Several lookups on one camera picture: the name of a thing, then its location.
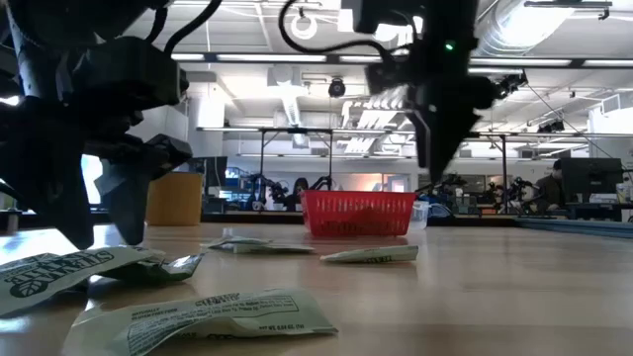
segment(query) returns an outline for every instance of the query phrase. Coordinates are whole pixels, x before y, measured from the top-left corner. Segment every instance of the computer monitor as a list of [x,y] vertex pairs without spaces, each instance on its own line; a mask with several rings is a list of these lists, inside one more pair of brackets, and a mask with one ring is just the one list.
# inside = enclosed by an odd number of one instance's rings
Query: computer monitor
[[583,194],[612,194],[622,183],[622,161],[619,158],[561,158],[563,190],[572,197]]

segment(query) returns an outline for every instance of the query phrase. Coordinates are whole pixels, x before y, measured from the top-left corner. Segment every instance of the ceiling beam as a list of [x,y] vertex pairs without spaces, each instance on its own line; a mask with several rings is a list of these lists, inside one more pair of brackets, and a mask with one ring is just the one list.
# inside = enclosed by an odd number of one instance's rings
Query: ceiling beam
[[255,13],[257,13],[257,20],[259,20],[259,26],[261,26],[261,32],[264,35],[264,41],[266,41],[266,46],[268,47],[268,50],[270,50],[271,52],[275,51],[275,49],[273,48],[273,44],[270,41],[270,34],[268,34],[266,23],[264,22],[264,13],[261,11],[261,4],[254,3],[253,6],[255,7]]

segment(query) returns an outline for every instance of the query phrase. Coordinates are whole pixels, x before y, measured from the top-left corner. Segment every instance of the snack packet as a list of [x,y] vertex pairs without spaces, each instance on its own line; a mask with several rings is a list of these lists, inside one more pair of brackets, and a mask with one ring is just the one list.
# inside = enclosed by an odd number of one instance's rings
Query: snack packet
[[271,243],[258,238],[228,236],[206,245],[208,248],[232,253],[312,253],[314,249],[299,244]]
[[348,263],[385,263],[396,261],[414,261],[417,257],[417,246],[391,246],[344,251],[321,256],[324,262]]
[[170,337],[225,339],[335,332],[307,292],[278,289],[109,312],[97,307],[73,323],[63,354],[142,356]]
[[191,277],[202,255],[164,263],[160,251],[127,246],[103,247],[62,256],[52,253],[0,265],[0,315],[34,306],[92,275],[159,283]]

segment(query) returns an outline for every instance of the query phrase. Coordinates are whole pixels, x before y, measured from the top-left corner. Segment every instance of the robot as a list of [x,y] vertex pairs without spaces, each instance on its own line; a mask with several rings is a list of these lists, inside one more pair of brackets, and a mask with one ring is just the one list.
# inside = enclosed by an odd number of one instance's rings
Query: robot
[[[414,26],[422,38],[406,55],[393,55],[372,41],[326,48],[296,44],[284,17],[279,30],[294,50],[324,53],[368,45],[382,62],[366,68],[371,94],[389,99],[415,125],[418,163],[438,181],[459,143],[489,108],[496,86],[470,76],[470,52],[478,0],[345,0],[354,30],[372,34],[379,23]],[[188,88],[186,74],[171,58],[175,46],[220,7],[212,0],[160,50],[151,42],[165,24],[167,0],[5,0],[0,16],[4,47],[19,70],[0,85],[2,96],[21,95],[16,107],[0,105],[0,189],[58,228],[76,247],[93,243],[81,154],[99,156],[104,174],[95,183],[113,223],[129,244],[142,242],[147,187],[192,156],[187,142],[158,135],[141,142],[126,131],[141,111],[176,105]],[[146,39],[122,37],[147,9],[155,22]]]

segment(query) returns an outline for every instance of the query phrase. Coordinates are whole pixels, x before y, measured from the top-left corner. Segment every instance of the wooden table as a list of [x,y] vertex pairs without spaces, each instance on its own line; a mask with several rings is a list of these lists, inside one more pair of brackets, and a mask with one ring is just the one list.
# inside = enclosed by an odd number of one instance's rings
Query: wooden table
[[[145,246],[177,257],[200,251],[223,226],[147,230]],[[0,319],[0,355],[58,353],[86,308],[119,308],[272,287],[312,293],[337,336],[173,340],[151,355],[538,355],[633,353],[633,241],[519,228],[430,227],[406,238],[315,240],[299,225],[235,225],[232,233],[313,245],[318,253],[417,244],[417,261],[323,265],[317,256],[209,253],[192,279],[131,288],[101,279]],[[97,244],[117,244],[110,226]],[[71,245],[54,230],[0,238],[0,263]]]

